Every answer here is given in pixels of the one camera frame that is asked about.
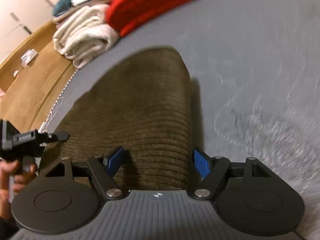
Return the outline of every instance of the white cable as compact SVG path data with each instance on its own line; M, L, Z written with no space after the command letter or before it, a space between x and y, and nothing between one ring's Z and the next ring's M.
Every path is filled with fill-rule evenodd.
M67 85L70 83L71 79L73 78L73 76L78 72L78 70L76 69L76 71L72 74L71 78L69 79L69 81L67 82L67 84L64 86L64 88L62 89L60 95L58 96L58 99L56 100L56 102L53 104L49 114L48 114L48 117L46 119L45 122L42 123L41 127L39 128L39 132L43 132L45 130L47 130L48 126L49 126L49 123L52 121L52 119L55 117L59 107L62 105L62 102L63 102L63 97L62 97L62 94L64 92L64 90L66 89Z

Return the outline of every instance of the brown corduroy cushion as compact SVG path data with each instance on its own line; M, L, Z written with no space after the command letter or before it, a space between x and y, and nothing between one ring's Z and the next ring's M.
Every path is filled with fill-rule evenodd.
M79 98L56 130L67 142L47 147L41 168L69 156L83 161L122 145L115 181L125 189L185 189L190 150L190 77L172 48L138 52Z

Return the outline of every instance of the gray bed sheet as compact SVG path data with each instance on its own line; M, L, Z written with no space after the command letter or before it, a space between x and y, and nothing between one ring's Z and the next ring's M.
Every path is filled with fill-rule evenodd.
M110 67L157 45L177 49L190 72L192 144L232 161L258 157L304 198L298 231L320 239L320 0L196 0L174 9L79 70L49 131Z

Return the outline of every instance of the round black pad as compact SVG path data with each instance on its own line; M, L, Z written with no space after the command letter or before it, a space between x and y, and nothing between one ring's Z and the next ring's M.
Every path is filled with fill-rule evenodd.
M273 236L294 230L304 214L300 195L285 182L253 178L231 185L216 199L220 217L239 231Z
M282 199L278 194L268 191L254 191L244 197L248 207L258 212L272 212L280 208Z
M57 212L65 209L71 202L71 195L61 190L49 190L40 193L35 199L36 207L47 212Z
M11 209L23 228L42 234L61 234L91 221L99 210L89 187L64 177L38 177L14 198Z

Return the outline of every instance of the hand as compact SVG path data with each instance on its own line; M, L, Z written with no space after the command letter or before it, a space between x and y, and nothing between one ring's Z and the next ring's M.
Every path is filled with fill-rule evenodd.
M0 161L0 217L4 220L12 218L11 207L9 203L10 189L9 177L14 175L19 168L19 162ZM30 172L23 172L22 174L14 176L14 184L12 189L15 193L21 191L28 183L36 177L37 165L33 163L30 165Z

